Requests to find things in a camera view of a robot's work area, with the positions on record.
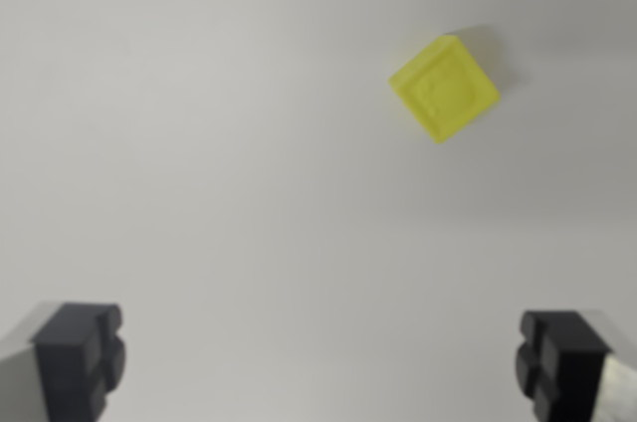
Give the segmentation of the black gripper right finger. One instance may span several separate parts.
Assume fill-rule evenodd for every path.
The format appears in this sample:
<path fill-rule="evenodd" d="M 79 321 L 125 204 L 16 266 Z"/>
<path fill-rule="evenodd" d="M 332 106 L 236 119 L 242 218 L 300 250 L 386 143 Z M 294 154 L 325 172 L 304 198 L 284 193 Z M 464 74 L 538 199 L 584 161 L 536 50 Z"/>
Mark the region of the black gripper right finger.
<path fill-rule="evenodd" d="M 526 311 L 515 358 L 538 421 L 634 421 L 636 340 L 600 311 Z"/>

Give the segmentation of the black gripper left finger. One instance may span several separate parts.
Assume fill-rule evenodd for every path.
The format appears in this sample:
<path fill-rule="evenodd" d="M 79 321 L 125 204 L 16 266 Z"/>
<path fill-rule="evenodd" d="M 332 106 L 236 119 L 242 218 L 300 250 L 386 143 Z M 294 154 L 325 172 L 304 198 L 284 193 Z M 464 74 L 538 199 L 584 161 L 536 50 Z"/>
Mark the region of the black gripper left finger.
<path fill-rule="evenodd" d="M 126 363 L 117 304 L 44 302 L 1 336 L 3 421 L 98 421 Z"/>

